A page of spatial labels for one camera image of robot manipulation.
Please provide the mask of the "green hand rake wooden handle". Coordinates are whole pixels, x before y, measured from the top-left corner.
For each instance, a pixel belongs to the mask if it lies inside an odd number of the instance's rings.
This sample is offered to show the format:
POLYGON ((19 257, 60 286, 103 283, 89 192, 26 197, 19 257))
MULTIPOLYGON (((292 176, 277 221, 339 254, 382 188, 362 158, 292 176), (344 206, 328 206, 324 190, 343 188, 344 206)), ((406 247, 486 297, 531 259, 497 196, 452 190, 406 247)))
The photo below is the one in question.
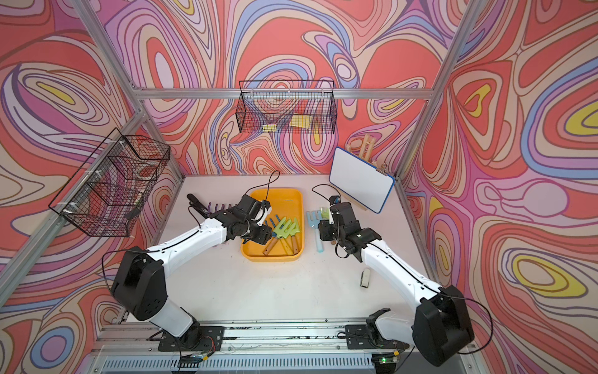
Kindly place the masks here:
POLYGON ((320 214, 321 214, 322 220, 328 221, 330 219, 330 209, 328 207, 321 207, 320 214))

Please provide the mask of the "blue handled garden fork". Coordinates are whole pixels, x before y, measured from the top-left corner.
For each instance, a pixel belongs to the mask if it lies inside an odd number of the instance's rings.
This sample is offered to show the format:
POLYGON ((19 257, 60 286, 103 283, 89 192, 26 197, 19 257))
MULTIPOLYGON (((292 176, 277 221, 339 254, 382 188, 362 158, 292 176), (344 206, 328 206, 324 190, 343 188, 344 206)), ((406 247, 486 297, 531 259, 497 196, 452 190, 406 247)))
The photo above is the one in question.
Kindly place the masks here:
POLYGON ((319 210, 307 211, 306 218, 307 218, 309 227, 314 232, 316 250, 317 250, 317 252, 322 253, 322 252, 324 252, 324 246, 323 246, 323 242, 320 238, 320 230, 319 230, 319 223, 322 219, 321 212, 319 210))

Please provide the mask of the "purple garden fork pink handle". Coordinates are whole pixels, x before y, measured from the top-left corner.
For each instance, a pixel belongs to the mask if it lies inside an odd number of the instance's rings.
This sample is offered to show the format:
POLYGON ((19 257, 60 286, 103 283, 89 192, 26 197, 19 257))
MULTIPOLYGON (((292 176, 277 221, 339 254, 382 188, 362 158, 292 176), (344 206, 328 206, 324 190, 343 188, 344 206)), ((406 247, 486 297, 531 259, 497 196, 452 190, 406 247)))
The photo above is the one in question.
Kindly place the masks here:
POLYGON ((217 211, 218 207, 219 204, 209 203, 207 209, 209 213, 214 213, 217 211))

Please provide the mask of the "green garden fork wooden handle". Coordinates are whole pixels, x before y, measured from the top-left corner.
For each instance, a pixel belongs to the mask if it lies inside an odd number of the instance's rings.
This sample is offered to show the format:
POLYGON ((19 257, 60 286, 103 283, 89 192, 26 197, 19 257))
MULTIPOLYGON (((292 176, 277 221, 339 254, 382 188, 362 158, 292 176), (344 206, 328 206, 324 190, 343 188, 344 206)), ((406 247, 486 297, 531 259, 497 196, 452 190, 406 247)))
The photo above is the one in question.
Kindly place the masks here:
POLYGON ((263 250, 263 255, 268 256, 274 247, 280 242, 285 254, 290 256, 293 254, 293 251, 288 244, 286 237, 288 237, 288 228, 291 225, 291 221, 286 217, 283 217, 279 220, 277 225, 273 228, 273 237, 266 245, 266 248, 263 250))

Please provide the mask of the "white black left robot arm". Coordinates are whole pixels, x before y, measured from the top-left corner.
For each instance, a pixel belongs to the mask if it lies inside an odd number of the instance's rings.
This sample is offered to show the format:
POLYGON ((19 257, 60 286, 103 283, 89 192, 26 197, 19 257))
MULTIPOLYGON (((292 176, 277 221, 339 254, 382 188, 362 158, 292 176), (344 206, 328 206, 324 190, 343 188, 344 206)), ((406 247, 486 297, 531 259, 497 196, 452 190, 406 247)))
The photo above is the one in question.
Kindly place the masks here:
POLYGON ((136 319, 152 323, 172 338, 176 348, 195 351, 208 337, 202 334, 197 319, 169 298, 167 279, 208 249, 236 238, 268 243, 273 230, 266 218, 272 207, 265 199, 245 194, 238 204, 210 213, 193 194, 188 199, 189 207, 204 221, 149 249, 136 246, 124 251, 110 292, 136 319))

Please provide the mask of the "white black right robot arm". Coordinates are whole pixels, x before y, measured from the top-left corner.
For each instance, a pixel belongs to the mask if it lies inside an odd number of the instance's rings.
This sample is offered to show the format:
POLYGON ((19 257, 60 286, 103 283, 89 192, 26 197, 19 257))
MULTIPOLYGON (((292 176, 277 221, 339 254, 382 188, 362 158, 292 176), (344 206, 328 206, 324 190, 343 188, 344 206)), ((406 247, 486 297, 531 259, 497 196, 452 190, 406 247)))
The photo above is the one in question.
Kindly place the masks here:
POLYGON ((378 232, 361 227, 349 202, 333 204, 327 210, 319 221, 321 240, 335 241, 348 257, 382 276, 413 313, 409 319, 389 308, 372 313, 365 323, 365 339, 370 345, 409 344, 439 367, 474 340, 466 298, 458 288, 444 288, 416 271, 378 232))

